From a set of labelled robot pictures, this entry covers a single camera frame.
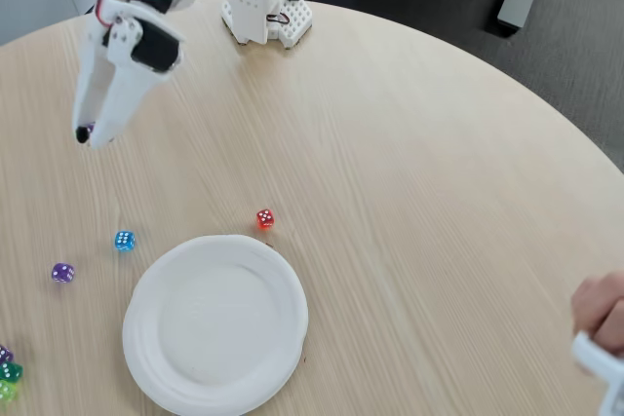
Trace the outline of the person's left hand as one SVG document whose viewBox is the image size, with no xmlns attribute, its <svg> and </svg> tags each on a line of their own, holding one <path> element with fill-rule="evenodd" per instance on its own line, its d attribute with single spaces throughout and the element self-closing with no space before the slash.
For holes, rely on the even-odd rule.
<svg viewBox="0 0 624 416">
<path fill-rule="evenodd" d="M 622 358 L 623 271 L 588 277 L 571 296 L 573 334 L 584 332 L 599 347 Z"/>
</svg>

